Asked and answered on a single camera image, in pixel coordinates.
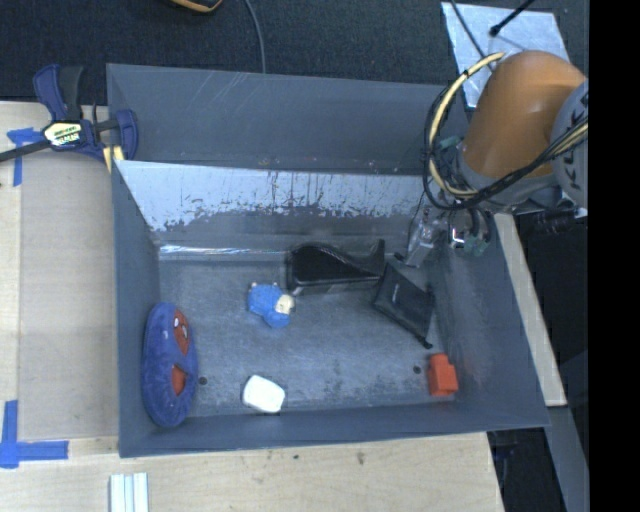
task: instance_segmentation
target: bin floor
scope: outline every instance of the bin floor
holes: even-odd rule
[[[284,284],[282,261],[161,261],[162,300],[189,320],[199,361],[191,416],[255,413],[241,402],[254,374],[286,391],[284,408],[331,409],[442,401],[425,368],[440,351],[435,324],[426,350],[371,306],[375,290],[302,295],[291,323],[269,327],[247,310],[252,282]]]

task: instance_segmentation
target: blue stuffed animal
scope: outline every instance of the blue stuffed animal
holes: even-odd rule
[[[151,419],[161,427],[182,423],[197,379],[193,329],[175,304],[159,302],[147,317],[142,350],[142,400]]]
[[[247,296],[249,311],[260,315],[271,327],[286,327],[295,307],[295,299],[276,284],[251,283]]]

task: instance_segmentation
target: black tool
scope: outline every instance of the black tool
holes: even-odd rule
[[[300,245],[289,252],[287,288],[296,296],[373,287],[384,272],[384,247],[378,240],[370,254],[353,256],[327,244]]]
[[[429,286],[422,289],[395,267],[386,265],[373,307],[411,332],[426,349],[433,348],[427,341],[427,333],[434,305],[433,291]]]

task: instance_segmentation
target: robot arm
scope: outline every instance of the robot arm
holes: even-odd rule
[[[418,266],[443,232],[453,247],[481,254],[493,213],[587,208],[588,80],[547,52],[503,57],[479,61],[432,105],[423,177],[429,205],[411,228],[408,265]],[[464,139],[440,141],[457,90],[496,61]]]

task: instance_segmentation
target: wooden table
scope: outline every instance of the wooden table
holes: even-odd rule
[[[99,117],[105,112],[100,108]],[[0,151],[13,147],[8,130],[48,121],[37,103],[0,102]],[[109,343],[115,341],[111,205],[108,191],[87,188],[108,184],[107,170],[49,150],[23,165],[24,183],[13,187],[13,162],[0,164],[0,405],[15,399],[25,405],[19,439],[59,431],[70,444],[68,460],[0,469],[1,511],[104,511],[109,477],[138,472],[148,474],[152,512],[504,510],[484,433],[120,459],[115,342]],[[33,194],[38,180],[50,179],[38,201],[28,196],[23,217],[25,191]],[[513,219],[498,216],[497,223],[545,401],[565,405]],[[84,371],[74,371],[78,364]]]

